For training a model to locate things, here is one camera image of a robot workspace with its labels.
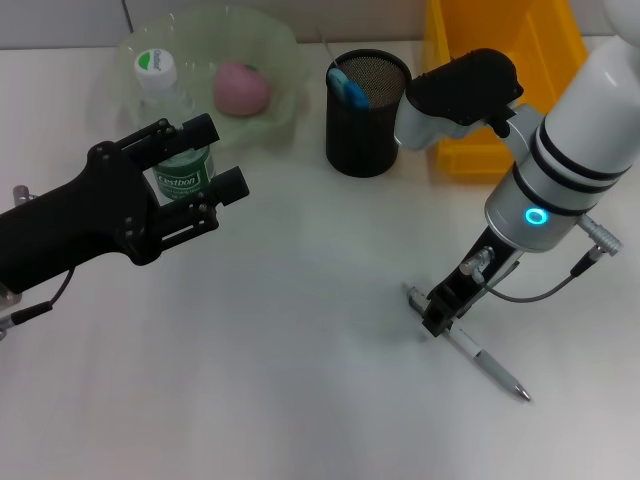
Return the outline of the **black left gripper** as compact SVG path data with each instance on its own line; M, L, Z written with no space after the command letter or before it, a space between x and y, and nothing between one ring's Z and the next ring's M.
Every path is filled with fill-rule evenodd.
M161 255L147 225L158 208L139 166L103 142L72 181L1 215L1 284L23 293L112 252L147 265Z

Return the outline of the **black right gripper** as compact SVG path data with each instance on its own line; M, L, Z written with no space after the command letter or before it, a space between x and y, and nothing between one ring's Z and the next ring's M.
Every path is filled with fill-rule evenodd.
M486 247L493 251L493 257L481 268L481 275L485 283L493 287L515 269L514 265L520 260L523 252L505 243L487 227L465 255L464 261ZM460 267L456 267L432 290L432 294L427 296L422 325L432 336L441 335L451 327L453 311L458 312L452 321L462 318L471 305L485 293L471 274L465 275L460 271Z

